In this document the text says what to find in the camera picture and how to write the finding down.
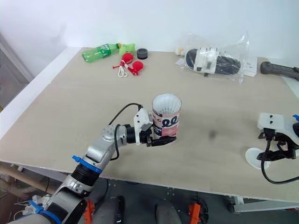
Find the white wall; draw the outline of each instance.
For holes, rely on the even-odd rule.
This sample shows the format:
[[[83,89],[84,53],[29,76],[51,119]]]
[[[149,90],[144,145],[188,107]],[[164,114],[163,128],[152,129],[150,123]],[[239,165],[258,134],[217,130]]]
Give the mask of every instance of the white wall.
[[[298,63],[298,8],[299,0],[1,0],[0,32],[34,75],[65,45],[173,51],[185,32],[234,42],[248,31],[252,54]]]

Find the green plastic bottle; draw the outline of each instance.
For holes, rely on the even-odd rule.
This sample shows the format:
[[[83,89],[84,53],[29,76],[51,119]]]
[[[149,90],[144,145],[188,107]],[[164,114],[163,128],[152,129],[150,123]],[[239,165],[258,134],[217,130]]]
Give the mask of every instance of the green plastic bottle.
[[[107,57],[114,53],[117,49],[121,47],[120,43],[117,44],[104,44],[91,50],[86,50],[82,52],[82,57],[88,63],[94,62],[95,60]]]

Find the blue clamp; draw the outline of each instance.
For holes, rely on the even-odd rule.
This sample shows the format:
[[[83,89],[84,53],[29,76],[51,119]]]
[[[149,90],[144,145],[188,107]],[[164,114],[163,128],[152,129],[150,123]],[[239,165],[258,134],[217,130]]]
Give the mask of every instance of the blue clamp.
[[[49,211],[45,211],[42,206],[38,206],[34,201],[29,201],[29,203],[36,209],[36,214],[45,214],[52,218],[56,224],[61,224],[60,219]]]
[[[295,114],[293,117],[299,122],[299,115]]]
[[[76,162],[78,162],[78,163],[82,164],[83,166],[85,166],[85,167],[87,167],[87,168],[93,170],[94,172],[97,172],[97,173],[99,173],[99,174],[102,172],[101,169],[96,168],[95,166],[89,164],[88,162],[84,161],[83,159],[81,159],[81,158],[78,157],[78,156],[73,155],[72,158],[73,158]]]

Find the plastic bag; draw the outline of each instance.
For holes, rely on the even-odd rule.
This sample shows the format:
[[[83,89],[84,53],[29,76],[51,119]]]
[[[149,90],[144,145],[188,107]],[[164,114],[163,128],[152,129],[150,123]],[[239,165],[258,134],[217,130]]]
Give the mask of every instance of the plastic bag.
[[[243,81],[248,58],[248,35],[242,35],[235,45],[215,46],[202,37],[187,34],[181,38],[176,54],[185,56],[180,64],[183,70],[192,70],[204,76],[225,77]]]

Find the wooden table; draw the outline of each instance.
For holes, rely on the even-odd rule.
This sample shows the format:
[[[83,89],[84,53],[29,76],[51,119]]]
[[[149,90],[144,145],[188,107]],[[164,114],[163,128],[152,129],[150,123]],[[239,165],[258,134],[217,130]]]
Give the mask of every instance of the wooden table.
[[[273,185],[244,157],[249,147],[266,147],[257,138],[259,113],[292,116],[299,111],[299,100],[280,76],[258,72],[236,84],[181,71],[174,53],[149,52],[140,76],[118,78],[112,69],[120,61],[118,54],[89,64],[81,57],[83,50],[2,137],[2,161],[72,172],[77,164],[71,157],[82,156],[124,105],[137,102],[151,110],[156,95],[173,93],[183,103],[177,142],[122,147],[120,158],[107,165],[102,177],[299,202],[299,182]],[[133,124],[135,113],[136,108],[128,108],[116,123]],[[267,173],[274,180],[288,179],[298,175],[298,166],[299,160],[280,160]]]

